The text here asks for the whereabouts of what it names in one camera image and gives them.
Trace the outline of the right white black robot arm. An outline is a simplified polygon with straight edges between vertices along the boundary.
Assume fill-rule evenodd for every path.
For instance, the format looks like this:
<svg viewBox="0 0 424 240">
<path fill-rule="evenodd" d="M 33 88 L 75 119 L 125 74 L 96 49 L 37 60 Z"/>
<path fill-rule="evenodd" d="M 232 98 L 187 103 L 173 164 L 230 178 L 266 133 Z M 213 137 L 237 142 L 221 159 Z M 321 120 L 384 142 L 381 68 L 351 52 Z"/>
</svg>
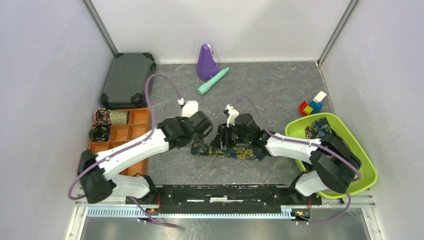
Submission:
<svg viewBox="0 0 424 240">
<path fill-rule="evenodd" d="M 352 182 L 361 178 L 361 161 L 335 136 L 302 139 L 261 129 L 249 113 L 230 117 L 220 124 L 212 142 L 220 149 L 250 147 L 255 154 L 286 157 L 312 166 L 289 189 L 289 199 L 302 204 L 310 195 L 324 190 L 345 194 Z"/>
</svg>

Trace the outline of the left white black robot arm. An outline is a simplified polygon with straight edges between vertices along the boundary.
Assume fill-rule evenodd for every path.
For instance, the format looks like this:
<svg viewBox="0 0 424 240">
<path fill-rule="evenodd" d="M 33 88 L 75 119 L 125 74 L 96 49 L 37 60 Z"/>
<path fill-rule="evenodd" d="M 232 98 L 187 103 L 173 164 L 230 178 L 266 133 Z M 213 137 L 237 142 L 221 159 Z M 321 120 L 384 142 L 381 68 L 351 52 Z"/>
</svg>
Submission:
<svg viewBox="0 0 424 240">
<path fill-rule="evenodd" d="M 198 111 L 190 117 L 167 118 L 145 135 L 118 147 L 98 153 L 87 149 L 80 155 L 76 181 L 89 204 L 110 196 L 134 197 L 151 204 L 157 198 L 157 190 L 146 177 L 121 175 L 121 171 L 154 155 L 185 147 L 195 138 L 202 139 L 212 128 L 211 120 Z"/>
</svg>

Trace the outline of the blue yellow floral tie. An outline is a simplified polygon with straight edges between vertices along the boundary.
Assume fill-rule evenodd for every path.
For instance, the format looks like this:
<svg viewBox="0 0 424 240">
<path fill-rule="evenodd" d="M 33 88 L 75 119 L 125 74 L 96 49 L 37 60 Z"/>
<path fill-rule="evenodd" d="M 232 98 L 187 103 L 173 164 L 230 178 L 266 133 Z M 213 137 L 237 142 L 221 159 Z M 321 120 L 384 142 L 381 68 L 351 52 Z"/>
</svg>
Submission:
<svg viewBox="0 0 424 240">
<path fill-rule="evenodd" d="M 211 156 L 239 160 L 262 161 L 266 155 L 256 151 L 251 146 L 235 146 L 232 148 L 218 148 L 211 144 L 196 142 L 191 145 L 190 153 L 193 156 Z"/>
</svg>

